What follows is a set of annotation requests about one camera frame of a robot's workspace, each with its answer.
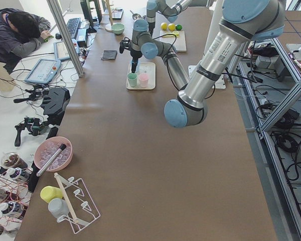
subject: green bowl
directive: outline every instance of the green bowl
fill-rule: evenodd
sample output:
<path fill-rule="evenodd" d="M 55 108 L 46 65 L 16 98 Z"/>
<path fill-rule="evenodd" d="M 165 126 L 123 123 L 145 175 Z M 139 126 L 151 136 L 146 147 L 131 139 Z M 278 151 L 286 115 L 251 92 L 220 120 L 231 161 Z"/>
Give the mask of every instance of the green bowl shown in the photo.
<path fill-rule="evenodd" d="M 124 24 L 113 24 L 111 26 L 111 30 L 115 33 L 115 34 L 122 34 L 125 30 L 125 25 Z"/>

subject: lime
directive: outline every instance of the lime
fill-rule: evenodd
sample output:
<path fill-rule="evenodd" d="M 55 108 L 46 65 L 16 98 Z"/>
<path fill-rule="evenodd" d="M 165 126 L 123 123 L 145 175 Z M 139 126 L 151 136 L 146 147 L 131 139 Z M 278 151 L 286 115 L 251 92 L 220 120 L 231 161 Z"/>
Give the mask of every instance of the lime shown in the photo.
<path fill-rule="evenodd" d="M 175 27 L 176 27 L 176 30 L 177 30 L 177 31 L 180 31 L 180 30 L 182 30 L 182 28 L 183 28 L 182 25 L 180 25 L 180 24 L 177 24 Z"/>
<path fill-rule="evenodd" d="M 166 30 L 167 29 L 167 23 L 162 23 L 161 24 L 161 29 Z"/>
<path fill-rule="evenodd" d="M 175 24 L 169 24 L 169 30 L 174 31 L 175 30 Z"/>

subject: green cup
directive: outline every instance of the green cup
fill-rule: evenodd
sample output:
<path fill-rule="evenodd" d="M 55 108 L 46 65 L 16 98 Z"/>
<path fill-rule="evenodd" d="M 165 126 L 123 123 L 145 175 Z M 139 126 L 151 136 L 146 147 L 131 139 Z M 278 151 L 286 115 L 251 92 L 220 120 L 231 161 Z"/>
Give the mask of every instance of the green cup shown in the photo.
<path fill-rule="evenodd" d="M 137 74 L 135 74 L 135 73 L 129 73 L 127 75 L 127 78 L 128 78 L 129 85 L 131 87 L 134 87 L 134 86 L 137 85 Z"/>

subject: bowl of ice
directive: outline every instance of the bowl of ice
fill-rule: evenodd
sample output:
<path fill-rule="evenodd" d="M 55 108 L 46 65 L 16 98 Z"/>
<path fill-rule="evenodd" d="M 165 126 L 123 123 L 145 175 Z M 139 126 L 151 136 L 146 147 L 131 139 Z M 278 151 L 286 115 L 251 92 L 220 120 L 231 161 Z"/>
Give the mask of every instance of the bowl of ice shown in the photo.
<path fill-rule="evenodd" d="M 48 167 L 48 172 L 57 172 L 64 169 L 72 159 L 73 151 L 71 142 L 65 137 L 51 137 L 38 146 L 35 152 L 35 165 L 41 169 L 43 165 L 58 150 L 61 144 L 65 144 L 66 148 L 59 154 L 55 161 Z"/>

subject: white drying rack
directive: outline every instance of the white drying rack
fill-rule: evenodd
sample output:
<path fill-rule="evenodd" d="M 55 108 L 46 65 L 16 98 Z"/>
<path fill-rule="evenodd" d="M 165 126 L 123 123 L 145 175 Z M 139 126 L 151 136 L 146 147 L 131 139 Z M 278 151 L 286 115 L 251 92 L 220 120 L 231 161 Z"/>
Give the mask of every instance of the white drying rack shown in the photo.
<path fill-rule="evenodd" d="M 64 199 L 67 203 L 67 206 L 69 208 L 70 215 L 71 215 L 71 217 L 69 215 L 62 215 L 62 216 L 58 217 L 57 218 L 58 223 L 60 223 L 64 220 L 69 221 L 74 234 L 77 234 L 80 231 L 82 231 L 83 229 L 85 229 L 87 226 L 89 226 L 91 223 L 93 223 L 96 219 L 100 218 L 101 214 L 100 214 L 96 204 L 92 200 L 84 181 L 81 178 L 78 178 L 77 180 L 75 180 L 74 177 L 70 177 L 70 178 L 68 178 L 68 180 L 66 180 L 65 178 L 60 176 L 58 173 L 55 173 L 55 178 L 57 180 L 59 188 L 61 189 L 61 191 L 63 193 Z M 82 184 L 83 187 L 85 188 L 85 192 L 83 191 L 82 188 L 79 187 L 80 184 Z M 91 216 L 91 218 L 92 218 L 91 221 L 85 221 L 85 220 L 77 217 L 77 215 L 74 211 L 74 208 L 69 200 L 67 192 L 66 192 L 66 189 L 69 187 L 76 188 L 76 190 L 73 191 L 73 194 L 81 202 L 80 206 L 81 206 L 82 210 L 84 210 L 85 212 L 87 212 L 89 214 L 89 216 Z"/>

